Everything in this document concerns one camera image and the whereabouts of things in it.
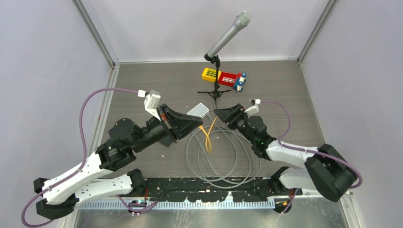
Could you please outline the white network switch box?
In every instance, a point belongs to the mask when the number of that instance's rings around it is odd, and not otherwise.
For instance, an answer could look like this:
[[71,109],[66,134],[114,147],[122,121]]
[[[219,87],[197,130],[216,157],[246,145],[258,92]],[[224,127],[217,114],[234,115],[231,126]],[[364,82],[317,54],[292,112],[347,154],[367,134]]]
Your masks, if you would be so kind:
[[187,115],[200,117],[203,119],[209,113],[209,108],[205,106],[203,103],[197,104],[194,108],[187,112]]

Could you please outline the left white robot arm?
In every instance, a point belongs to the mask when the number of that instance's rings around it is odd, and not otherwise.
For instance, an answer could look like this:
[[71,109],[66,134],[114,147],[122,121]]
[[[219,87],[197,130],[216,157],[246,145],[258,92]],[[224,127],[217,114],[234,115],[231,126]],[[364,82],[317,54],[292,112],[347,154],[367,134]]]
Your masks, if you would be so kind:
[[87,202],[114,195],[145,193],[147,184],[139,169],[110,180],[95,180],[109,175],[136,160],[135,154],[161,143],[169,147],[203,124],[202,118],[178,113],[163,104],[157,116],[140,127],[128,118],[118,120],[109,133],[109,139],[97,147],[84,163],[62,175],[34,181],[34,190],[42,196],[36,211],[47,219],[62,218]]

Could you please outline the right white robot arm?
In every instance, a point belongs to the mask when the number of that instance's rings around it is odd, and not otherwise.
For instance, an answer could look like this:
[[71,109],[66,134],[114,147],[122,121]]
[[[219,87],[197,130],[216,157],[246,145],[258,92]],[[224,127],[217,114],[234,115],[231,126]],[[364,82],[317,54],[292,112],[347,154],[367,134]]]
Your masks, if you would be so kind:
[[230,108],[214,109],[216,116],[231,130],[238,130],[261,159],[291,164],[273,176],[271,188],[278,195],[289,189],[316,190],[326,199],[337,202],[352,188],[362,184],[362,176],[339,152],[329,144],[304,147],[285,143],[282,138],[268,134],[258,104],[244,108],[237,104]]

